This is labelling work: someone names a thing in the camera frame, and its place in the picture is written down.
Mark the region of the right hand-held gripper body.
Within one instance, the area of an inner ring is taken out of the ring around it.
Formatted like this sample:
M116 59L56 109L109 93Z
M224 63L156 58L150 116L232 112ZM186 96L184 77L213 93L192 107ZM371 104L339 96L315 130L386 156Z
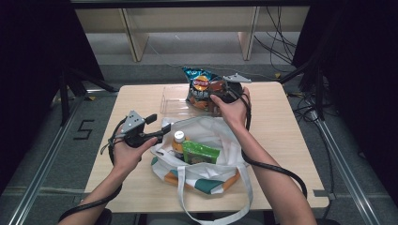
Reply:
M232 103L238 100L243 94L242 84L252 82L251 79L243 77L238 73L234 75L223 76L222 80L226 81L228 84L224 95L221 96L222 101L225 103Z

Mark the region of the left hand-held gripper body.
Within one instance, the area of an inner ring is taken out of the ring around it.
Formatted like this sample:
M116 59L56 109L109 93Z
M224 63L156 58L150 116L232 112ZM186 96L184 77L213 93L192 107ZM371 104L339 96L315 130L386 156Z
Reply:
M130 111L125 119L125 122L121 128L121 137L125 143L133 148L137 148L151 139L144 133L145 119L138 114L136 111Z

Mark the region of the blue chip bag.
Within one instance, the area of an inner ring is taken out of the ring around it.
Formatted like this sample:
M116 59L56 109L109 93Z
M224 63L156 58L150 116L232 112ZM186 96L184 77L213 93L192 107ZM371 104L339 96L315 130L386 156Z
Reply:
M209 87L222 78L201 68L183 67L182 70L189 83L186 101L195 108L206 111L209 102Z

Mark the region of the clear plastic box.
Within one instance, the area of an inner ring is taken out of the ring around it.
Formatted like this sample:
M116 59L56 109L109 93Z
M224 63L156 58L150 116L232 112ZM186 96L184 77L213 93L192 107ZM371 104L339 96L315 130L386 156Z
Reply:
M190 118L195 116L216 116L216 113L199 109L188 100L189 86L177 84L165 86L161 97L161 114L164 117Z

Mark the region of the green snack packet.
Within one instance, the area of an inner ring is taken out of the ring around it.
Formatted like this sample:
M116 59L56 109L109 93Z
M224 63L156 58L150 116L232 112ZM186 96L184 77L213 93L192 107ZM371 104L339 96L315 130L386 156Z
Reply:
M185 141L182 143L184 161L188 164L211 163L215 164L220 150L199 142Z

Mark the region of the white tote bag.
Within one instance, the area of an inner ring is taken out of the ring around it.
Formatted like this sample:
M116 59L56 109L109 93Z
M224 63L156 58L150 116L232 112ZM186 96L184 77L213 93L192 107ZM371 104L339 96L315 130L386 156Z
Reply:
M229 225L246 216L253 202L253 188L248 175L248 164L241 155L241 146L230 127L220 117L198 116L179 120L165 117L161 123L171 125L162 143L151 150L151 167L160 180L177 186L179 204L185 208L184 190L193 188L208 195L222 194L238 179L247 193L246 204L232 215L214 220L199 220L201 225ZM174 133L182 130L188 141L220 150L215 164L188 164L177 158L172 148Z

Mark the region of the person's right hand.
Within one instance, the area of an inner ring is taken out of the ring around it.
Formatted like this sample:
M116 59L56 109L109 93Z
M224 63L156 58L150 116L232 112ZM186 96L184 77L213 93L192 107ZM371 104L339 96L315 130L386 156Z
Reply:
M247 87L243 88L243 95L232 103L225 103L215 95L211 100L220 108L222 118L232 130L245 130L247 111L250 106L250 92Z

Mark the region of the person's left hand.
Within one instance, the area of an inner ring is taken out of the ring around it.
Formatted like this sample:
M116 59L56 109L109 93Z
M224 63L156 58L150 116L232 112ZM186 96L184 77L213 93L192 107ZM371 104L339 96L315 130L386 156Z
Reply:
M111 170L111 176L114 179L124 180L141 161L143 153L151 148L157 138L151 138L137 148L128 146L121 138L115 140L114 147L114 167Z

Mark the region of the orange juice bottle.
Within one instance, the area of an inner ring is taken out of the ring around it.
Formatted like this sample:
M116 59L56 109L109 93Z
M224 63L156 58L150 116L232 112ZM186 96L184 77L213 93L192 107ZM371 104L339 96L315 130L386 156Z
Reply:
M172 141L172 148L174 151L174 154L177 158L183 160L183 145L185 141L187 141L189 138L185 135L185 133L182 130L178 130L174 133L174 138Z

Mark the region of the black tripod stand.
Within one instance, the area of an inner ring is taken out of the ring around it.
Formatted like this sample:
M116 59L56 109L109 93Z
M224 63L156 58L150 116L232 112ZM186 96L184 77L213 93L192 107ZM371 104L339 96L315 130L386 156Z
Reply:
M111 93L118 92L117 88L112 87L102 80L89 76L77 68L64 68L59 76L59 92L62 106L62 126L67 123L70 116L68 89L70 89L76 97L84 96L87 93L87 90L83 85L83 81L89 81L90 83L93 83Z
M324 119L323 114L323 75L321 67L317 60L311 59L308 62L304 63L300 67L296 68L292 72L283 76L280 80L280 84L284 84L289 82L290 80L297 77L299 74L302 74L301 81L299 82L298 88L301 91L307 92L311 89L315 92L315 110L317 115L321 120Z

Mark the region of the light wooden desk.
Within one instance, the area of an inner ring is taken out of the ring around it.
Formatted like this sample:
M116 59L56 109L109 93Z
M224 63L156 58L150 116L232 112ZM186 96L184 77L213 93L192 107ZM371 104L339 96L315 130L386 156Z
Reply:
M284 32L299 32L307 7L154 7L78 9L86 33L124 33L132 60L139 62L151 33L236 32L242 57L251 58L254 34L270 32L276 23Z

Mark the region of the black chair part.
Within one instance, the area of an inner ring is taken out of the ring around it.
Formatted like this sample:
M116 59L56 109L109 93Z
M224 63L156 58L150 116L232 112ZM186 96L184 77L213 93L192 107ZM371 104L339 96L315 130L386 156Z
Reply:
M94 225L111 225L111 223L112 211L109 209L104 209Z

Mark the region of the aluminium floor rail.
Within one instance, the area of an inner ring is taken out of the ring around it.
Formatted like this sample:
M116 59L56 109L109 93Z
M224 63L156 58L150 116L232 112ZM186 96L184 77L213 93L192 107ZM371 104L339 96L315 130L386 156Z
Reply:
M35 202L40 187L50 172L64 143L74 116L86 95L67 97L69 114L62 119L62 103L54 97L48 115L39 128L32 147L24 155L22 162L8 183L3 197L13 200L8 209L10 214L5 225L23 225Z
M337 170L342 176L344 184L350 193L352 200L357 206L364 223L366 225L380 225L380 220L376 215L371 202L365 195L365 192L361 188L357 178L352 173L326 122L320 118L317 112L312 112L312 118L315 120L316 125L320 129L320 133L327 144L328 152L333 159Z

